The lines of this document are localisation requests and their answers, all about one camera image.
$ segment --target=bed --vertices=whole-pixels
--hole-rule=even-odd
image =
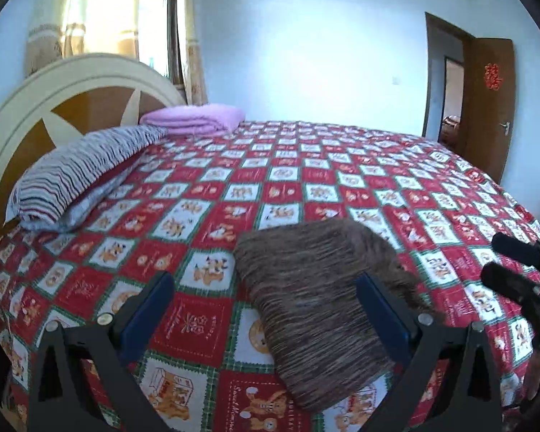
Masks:
[[[73,327],[116,312],[165,270],[177,293],[132,374],[170,427],[359,430],[390,373],[323,413],[301,411],[274,375],[259,315],[233,271],[241,232],[342,216],[393,245],[447,323],[485,322],[503,402],[513,401],[531,328],[519,308],[480,284],[479,273],[497,260],[540,284],[533,268],[489,248],[497,231],[540,239],[540,224],[482,171],[424,138],[278,121],[245,122],[219,138],[167,136],[77,231],[3,226],[14,183],[55,145],[181,103],[141,63],[91,54],[36,73],[0,108],[0,344],[13,362],[12,394],[24,421],[44,325]],[[104,417],[119,426],[95,368],[87,373]],[[439,367],[413,423],[427,413],[441,375]]]

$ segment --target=folded pink blanket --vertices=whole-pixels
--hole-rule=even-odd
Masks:
[[[165,126],[172,135],[222,136],[233,132],[244,112],[230,105],[210,103],[207,105],[181,105],[148,112],[140,123]]]

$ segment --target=cream headboard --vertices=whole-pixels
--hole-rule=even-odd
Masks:
[[[183,103],[166,78],[118,55],[70,57],[30,76],[0,107],[0,236],[10,191],[39,157],[89,131],[136,125],[146,112]]]

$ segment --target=pillowcase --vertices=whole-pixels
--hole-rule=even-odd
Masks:
[[[393,365],[356,298],[359,276],[376,276],[410,309],[435,314],[392,246],[351,219],[243,233],[234,257],[260,312],[257,350],[269,349],[286,389],[311,413],[357,393]]]
[[[106,172],[88,190],[82,193],[78,199],[62,214],[62,217],[55,223],[50,224],[42,219],[21,220],[20,226],[26,230],[50,231],[66,233],[70,232],[86,220],[92,210],[111,194],[118,186],[126,180],[130,173],[141,161],[142,152],[135,154],[122,164]]]
[[[16,182],[6,220],[54,225],[103,174],[164,137],[150,125],[118,126],[86,134],[42,156]]]

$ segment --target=screw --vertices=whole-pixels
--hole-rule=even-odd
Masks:
[[[56,320],[50,320],[46,323],[46,331],[56,331],[58,329],[58,322]]]
[[[429,313],[421,313],[418,315],[418,321],[427,327],[434,323],[434,319]]]
[[[482,323],[481,321],[473,321],[472,329],[474,331],[478,331],[478,333],[482,333],[482,331],[484,331],[484,323]]]
[[[112,320],[114,320],[112,313],[102,313],[102,315],[96,319],[98,325],[102,325],[103,327],[112,323]]]

